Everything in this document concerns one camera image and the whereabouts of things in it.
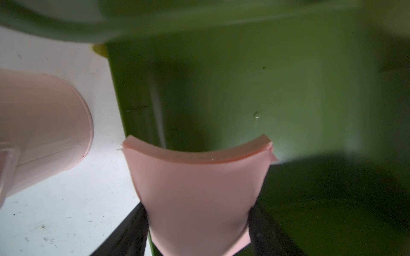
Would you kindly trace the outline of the pink sticky pad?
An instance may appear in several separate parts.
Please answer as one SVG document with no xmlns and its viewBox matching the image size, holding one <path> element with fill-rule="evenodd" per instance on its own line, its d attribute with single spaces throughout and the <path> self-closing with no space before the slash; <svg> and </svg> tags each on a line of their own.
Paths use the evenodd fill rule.
<svg viewBox="0 0 410 256">
<path fill-rule="evenodd" d="M 164 256 L 232 256 L 250 243 L 248 215 L 276 161 L 265 135 L 226 150 L 189 153 L 134 136 L 123 142 L 132 182 Z"/>
</svg>

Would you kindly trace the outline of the green bottom drawer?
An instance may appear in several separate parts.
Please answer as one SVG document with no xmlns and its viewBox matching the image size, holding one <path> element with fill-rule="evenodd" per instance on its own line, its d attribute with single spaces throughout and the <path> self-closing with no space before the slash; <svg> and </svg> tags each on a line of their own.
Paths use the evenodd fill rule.
<svg viewBox="0 0 410 256">
<path fill-rule="evenodd" d="M 107 45 L 126 134 L 180 151 L 261 134 L 259 203 L 310 256 L 410 253 L 410 40 L 360 10 Z"/>
</svg>

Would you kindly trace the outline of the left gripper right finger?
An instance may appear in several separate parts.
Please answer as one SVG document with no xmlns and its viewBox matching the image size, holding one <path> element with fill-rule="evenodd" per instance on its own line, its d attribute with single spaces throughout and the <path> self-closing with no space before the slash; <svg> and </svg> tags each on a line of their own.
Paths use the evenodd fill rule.
<svg viewBox="0 0 410 256">
<path fill-rule="evenodd" d="M 249 212 L 248 228 L 255 256 L 306 256 L 306 253 L 258 204 Z"/>
</svg>

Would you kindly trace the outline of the green drawer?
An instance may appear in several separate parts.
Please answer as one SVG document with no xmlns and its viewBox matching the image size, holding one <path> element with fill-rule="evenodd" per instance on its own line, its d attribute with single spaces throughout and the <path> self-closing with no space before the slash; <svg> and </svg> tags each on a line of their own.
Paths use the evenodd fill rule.
<svg viewBox="0 0 410 256">
<path fill-rule="evenodd" d="M 103 43 L 351 9 L 393 34 L 410 34 L 409 1 L 2 1 L 1 26 L 61 41 Z"/>
<path fill-rule="evenodd" d="M 410 40 L 360 10 L 107 45 L 126 134 L 180 151 L 261 134 L 259 203 L 310 256 L 410 253 Z"/>
</svg>

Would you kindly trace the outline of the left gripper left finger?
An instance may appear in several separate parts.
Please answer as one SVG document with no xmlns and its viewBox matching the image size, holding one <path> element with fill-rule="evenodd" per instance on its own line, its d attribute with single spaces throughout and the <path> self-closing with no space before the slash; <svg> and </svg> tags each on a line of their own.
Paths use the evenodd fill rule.
<svg viewBox="0 0 410 256">
<path fill-rule="evenodd" d="M 138 203 L 91 256 L 143 256 L 148 231 L 147 212 L 143 204 Z"/>
</svg>

